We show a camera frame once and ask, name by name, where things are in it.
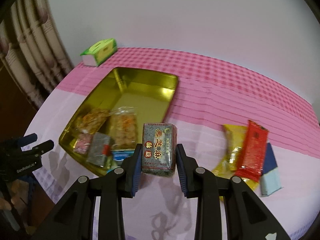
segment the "cookie package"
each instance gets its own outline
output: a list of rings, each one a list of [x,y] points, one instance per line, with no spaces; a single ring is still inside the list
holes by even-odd
[[[145,123],[142,143],[142,172],[161,177],[173,176],[177,128],[170,123]]]
[[[110,135],[114,139],[112,150],[135,149],[137,120],[134,107],[121,107],[110,113]]]
[[[97,132],[109,116],[108,109],[94,108],[78,120],[77,129],[82,133]]]

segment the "pink checkered pattern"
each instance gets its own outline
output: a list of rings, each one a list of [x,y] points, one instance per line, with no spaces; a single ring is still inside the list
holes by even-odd
[[[270,130],[275,146],[320,158],[320,128],[312,106],[279,84],[244,67],[198,54],[168,49],[120,48],[101,66],[79,64],[58,89],[88,95],[117,66],[179,76],[169,116],[221,130],[248,119]]]

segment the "yellow snack wrapper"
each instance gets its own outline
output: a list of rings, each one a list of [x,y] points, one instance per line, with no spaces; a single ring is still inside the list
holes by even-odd
[[[231,171],[237,169],[237,160],[245,139],[247,127],[241,125],[224,124],[226,138],[228,140],[228,157]]]
[[[230,170],[229,166],[229,156],[226,154],[220,163],[211,171],[215,176],[230,179],[234,175],[234,171]],[[255,190],[259,185],[258,182],[255,182],[251,179],[242,178],[243,181],[249,186],[250,189]]]

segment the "candy wrapper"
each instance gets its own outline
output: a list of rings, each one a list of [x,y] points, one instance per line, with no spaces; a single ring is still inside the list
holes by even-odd
[[[91,140],[92,134],[80,133],[73,147],[73,152],[85,155],[90,147]]]
[[[132,149],[137,144],[137,121],[134,107],[121,107],[110,113],[113,150]]]
[[[267,143],[266,156],[260,178],[260,188],[262,196],[269,196],[282,188],[278,165],[270,143]]]
[[[237,169],[237,160],[242,150],[247,127],[232,124],[224,124],[223,127],[228,140],[230,170],[235,171]]]
[[[169,123],[145,123],[142,143],[142,172],[171,177],[176,166],[177,128]]]
[[[265,159],[268,133],[267,129],[249,120],[243,150],[237,161],[236,176],[259,182]]]
[[[103,167],[110,152],[110,136],[95,133],[88,152],[87,162]]]
[[[134,149],[128,149],[128,150],[113,150],[113,160],[117,166],[121,166],[123,160],[127,157],[132,156],[134,153]]]
[[[94,108],[77,122],[77,129],[82,133],[97,132],[109,116],[108,109]]]
[[[234,175],[234,171],[230,170],[229,166],[229,155],[226,154],[220,163],[212,170],[212,173],[221,178],[230,179]],[[242,178],[243,181],[250,187],[250,189],[255,190],[259,185],[258,182],[255,182],[248,178]]]

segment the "red snack wrapper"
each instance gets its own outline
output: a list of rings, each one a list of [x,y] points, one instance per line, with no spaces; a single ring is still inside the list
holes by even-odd
[[[268,133],[267,129],[249,120],[235,176],[259,181],[266,154]]]

